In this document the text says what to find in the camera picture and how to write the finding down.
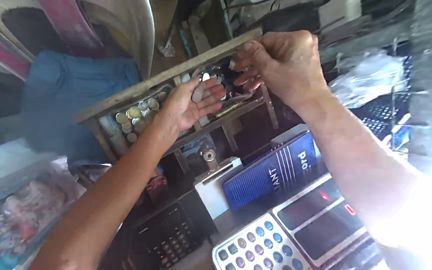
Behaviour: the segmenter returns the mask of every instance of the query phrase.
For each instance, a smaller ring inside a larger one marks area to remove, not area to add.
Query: calculator keypad
[[[266,213],[213,249],[218,270],[310,270],[294,243]]]

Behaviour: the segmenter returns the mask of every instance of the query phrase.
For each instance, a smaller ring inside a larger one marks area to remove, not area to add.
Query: blue cloth
[[[34,59],[22,97],[24,135],[68,164],[107,163],[101,146],[73,116],[140,81],[134,59],[91,59],[45,51]]]

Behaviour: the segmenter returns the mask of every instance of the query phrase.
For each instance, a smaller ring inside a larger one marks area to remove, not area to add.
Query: bright light
[[[321,195],[321,198],[323,198],[327,201],[331,200],[331,198],[328,196],[328,194],[326,194],[326,192],[319,191],[319,194]]]

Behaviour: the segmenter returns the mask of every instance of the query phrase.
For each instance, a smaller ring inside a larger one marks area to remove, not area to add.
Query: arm
[[[371,235],[388,246],[413,248],[405,228],[421,219],[409,210],[421,174],[398,161],[331,94],[317,38],[307,31],[268,33],[246,43],[238,59],[235,70],[247,71],[235,84],[254,89],[265,83],[309,125],[334,181]]]
[[[205,81],[203,100],[191,101],[193,79],[174,89],[164,108],[113,168],[75,202],[57,224],[31,270],[96,269],[102,253],[146,187],[159,160],[178,134],[221,108],[226,91],[216,79]]]

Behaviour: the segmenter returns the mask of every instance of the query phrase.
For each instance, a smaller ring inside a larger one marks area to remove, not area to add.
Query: plastic bag
[[[346,72],[338,76],[329,88],[349,109],[358,108],[378,96],[405,89],[404,58],[387,55],[383,49],[371,48],[363,54],[339,61],[335,68]]]

